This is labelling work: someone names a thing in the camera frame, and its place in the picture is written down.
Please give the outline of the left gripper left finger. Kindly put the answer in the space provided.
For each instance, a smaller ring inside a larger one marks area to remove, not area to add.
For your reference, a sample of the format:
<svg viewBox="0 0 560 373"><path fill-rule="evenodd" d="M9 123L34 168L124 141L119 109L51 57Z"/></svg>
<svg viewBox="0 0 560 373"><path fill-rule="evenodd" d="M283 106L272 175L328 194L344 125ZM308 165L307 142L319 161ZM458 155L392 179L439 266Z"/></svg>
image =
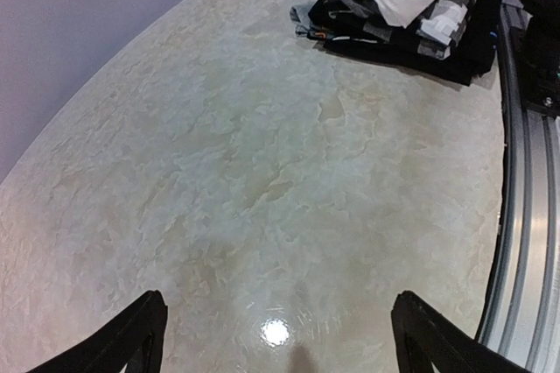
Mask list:
<svg viewBox="0 0 560 373"><path fill-rule="evenodd" d="M162 293L147 291L86 340L32 371L158 373L167 320Z"/></svg>

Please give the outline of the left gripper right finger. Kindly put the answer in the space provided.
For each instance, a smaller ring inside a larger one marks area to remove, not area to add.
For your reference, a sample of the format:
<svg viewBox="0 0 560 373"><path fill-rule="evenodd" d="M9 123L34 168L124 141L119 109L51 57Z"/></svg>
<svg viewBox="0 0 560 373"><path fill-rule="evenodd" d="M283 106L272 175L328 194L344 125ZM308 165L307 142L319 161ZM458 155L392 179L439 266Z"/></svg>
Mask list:
<svg viewBox="0 0 560 373"><path fill-rule="evenodd" d="M401 372L523 372L525 369L463 333L412 291L391 310Z"/></svg>

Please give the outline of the black white plaid shirt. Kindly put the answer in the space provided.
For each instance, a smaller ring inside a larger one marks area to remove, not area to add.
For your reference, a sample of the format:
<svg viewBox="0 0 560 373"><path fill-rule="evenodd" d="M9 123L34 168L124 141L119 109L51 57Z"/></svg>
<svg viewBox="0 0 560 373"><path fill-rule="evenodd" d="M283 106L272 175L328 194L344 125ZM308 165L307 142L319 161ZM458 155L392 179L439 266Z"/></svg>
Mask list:
<svg viewBox="0 0 560 373"><path fill-rule="evenodd" d="M477 0L434 0L407 27L389 25L375 0L320 0L335 39L394 46L436 60L451 55Z"/></svg>

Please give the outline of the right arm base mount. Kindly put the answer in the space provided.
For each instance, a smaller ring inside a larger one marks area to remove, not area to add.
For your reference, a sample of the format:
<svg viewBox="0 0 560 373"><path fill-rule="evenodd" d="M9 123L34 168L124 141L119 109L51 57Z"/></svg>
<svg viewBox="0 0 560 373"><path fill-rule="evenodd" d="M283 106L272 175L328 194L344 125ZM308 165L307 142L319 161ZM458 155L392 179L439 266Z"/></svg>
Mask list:
<svg viewBox="0 0 560 373"><path fill-rule="evenodd" d="M519 55L521 98L527 108L559 116L559 0L520 0L531 19Z"/></svg>

